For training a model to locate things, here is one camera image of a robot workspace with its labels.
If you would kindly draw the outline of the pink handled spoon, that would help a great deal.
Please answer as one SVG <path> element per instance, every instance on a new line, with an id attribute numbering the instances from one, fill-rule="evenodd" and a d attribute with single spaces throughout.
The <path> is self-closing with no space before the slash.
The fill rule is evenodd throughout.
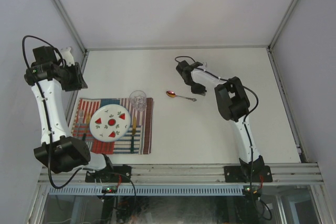
<path id="1" fill-rule="evenodd" d="M 177 95 L 174 91 L 166 91 L 165 93 L 170 98 L 183 98 L 183 99 L 187 99 L 187 100 L 190 100 L 190 101 L 193 101 L 193 102 L 197 101 L 196 98 L 190 98 L 190 97 L 185 97 L 185 96 Z"/>

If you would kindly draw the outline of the clear drinking glass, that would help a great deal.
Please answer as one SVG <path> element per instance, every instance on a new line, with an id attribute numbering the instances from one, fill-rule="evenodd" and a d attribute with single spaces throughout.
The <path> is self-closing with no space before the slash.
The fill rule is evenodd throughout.
<path id="1" fill-rule="evenodd" d="M 129 96 L 131 105 L 133 108 L 137 111 L 145 111 L 147 107 L 147 102 L 146 102 L 146 94 L 141 91 L 141 90 L 135 90 L 133 91 L 130 96 Z"/>

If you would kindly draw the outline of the gold fork green handle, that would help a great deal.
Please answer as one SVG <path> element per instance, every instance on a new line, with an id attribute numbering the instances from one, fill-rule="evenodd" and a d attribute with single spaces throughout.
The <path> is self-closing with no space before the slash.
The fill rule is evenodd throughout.
<path id="1" fill-rule="evenodd" d="M 89 130 L 89 125 L 90 125 L 90 120 L 91 120 L 91 113 L 87 113 L 86 119 L 85 119 L 85 128 L 84 128 L 84 132 L 82 135 L 82 140 L 85 141 L 86 140 L 86 135 L 87 132 Z"/>

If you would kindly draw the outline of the gold knife green handle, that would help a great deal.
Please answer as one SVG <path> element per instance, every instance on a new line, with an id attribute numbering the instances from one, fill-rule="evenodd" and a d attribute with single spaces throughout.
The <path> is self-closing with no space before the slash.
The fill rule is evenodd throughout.
<path id="1" fill-rule="evenodd" d="M 135 137 L 135 134 L 137 132 L 137 121 L 136 121 L 136 116 L 133 117 L 133 120 L 132 120 L 132 137 L 131 137 L 131 146 L 130 146 L 130 153 L 133 154 L 134 153 L 134 137 Z"/>

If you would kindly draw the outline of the striped patchwork placemat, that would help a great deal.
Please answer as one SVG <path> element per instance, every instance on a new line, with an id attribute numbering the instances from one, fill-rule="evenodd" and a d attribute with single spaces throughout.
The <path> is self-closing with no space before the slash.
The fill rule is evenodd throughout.
<path id="1" fill-rule="evenodd" d="M 117 99 L 79 99 L 78 107 L 76 110 L 76 115 L 73 119 L 73 124 L 71 127 L 71 133 L 74 136 L 74 129 L 76 125 L 76 120 L 78 116 L 78 111 L 84 110 L 83 122 L 80 125 L 80 130 L 78 136 L 75 137 L 82 140 L 82 135 L 85 128 L 85 119 L 87 113 L 91 113 L 91 116 L 101 107 L 109 104 L 118 104 L 125 107 L 131 115 L 131 125 L 124 137 L 121 139 L 105 143 L 96 140 L 90 133 L 90 129 L 87 132 L 85 143 L 91 152 L 96 154 L 131 154 L 131 135 L 132 135 L 132 120 L 136 116 L 136 134 L 134 137 L 134 154 L 150 154 L 151 152 L 151 141 L 152 141 L 152 113 L 154 101 L 152 98 L 147 98 L 147 107 L 145 111 L 137 111 L 131 105 L 129 98 L 117 98 Z"/>

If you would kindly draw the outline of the white watermelon pattern plate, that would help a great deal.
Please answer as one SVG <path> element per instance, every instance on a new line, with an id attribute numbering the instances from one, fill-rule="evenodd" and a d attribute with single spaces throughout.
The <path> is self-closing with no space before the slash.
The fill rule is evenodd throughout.
<path id="1" fill-rule="evenodd" d="M 121 105 L 109 104 L 99 108 L 93 114 L 89 129 L 96 140 L 110 143 L 124 137 L 130 125 L 129 111 Z"/>

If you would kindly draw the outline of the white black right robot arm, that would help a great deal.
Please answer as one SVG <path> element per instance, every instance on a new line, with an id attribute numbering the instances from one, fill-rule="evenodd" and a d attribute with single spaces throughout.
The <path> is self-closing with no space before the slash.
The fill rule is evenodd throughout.
<path id="1" fill-rule="evenodd" d="M 234 132 L 242 178 L 252 182 L 265 166 L 251 133 L 249 116 L 259 105 L 257 94 L 238 77 L 224 79 L 210 73 L 198 61 L 177 61 L 176 71 L 193 94 L 205 95 L 206 85 L 214 89 L 218 111 Z"/>

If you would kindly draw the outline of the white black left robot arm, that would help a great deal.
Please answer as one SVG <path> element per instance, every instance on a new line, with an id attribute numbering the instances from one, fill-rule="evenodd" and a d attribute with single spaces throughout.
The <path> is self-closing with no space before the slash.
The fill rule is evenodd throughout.
<path id="1" fill-rule="evenodd" d="M 57 59 L 52 46 L 33 49 L 35 62 L 27 69 L 25 80 L 37 101 L 41 123 L 41 146 L 35 158 L 50 173 L 65 173 L 76 168 L 95 172 L 103 182 L 113 180 L 115 169 L 105 154 L 89 151 L 82 139 L 73 137 L 61 101 L 62 92 L 86 89 L 79 64 Z"/>

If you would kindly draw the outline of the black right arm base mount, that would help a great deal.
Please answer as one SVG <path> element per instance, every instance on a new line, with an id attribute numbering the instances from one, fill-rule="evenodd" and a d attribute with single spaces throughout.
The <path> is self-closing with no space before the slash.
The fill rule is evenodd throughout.
<path id="1" fill-rule="evenodd" d="M 241 166 L 224 166 L 225 182 L 227 183 L 250 183 L 250 174 L 243 174 Z M 253 171 L 252 183 L 272 183 L 273 177 L 270 166 L 264 166 L 260 171 Z"/>

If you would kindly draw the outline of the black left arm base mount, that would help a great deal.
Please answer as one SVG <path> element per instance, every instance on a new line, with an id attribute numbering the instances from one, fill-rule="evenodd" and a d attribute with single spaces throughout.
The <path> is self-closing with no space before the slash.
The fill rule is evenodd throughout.
<path id="1" fill-rule="evenodd" d="M 102 170 L 86 171 L 86 183 L 128 183 L 131 178 L 132 167 L 128 165 L 106 167 Z"/>

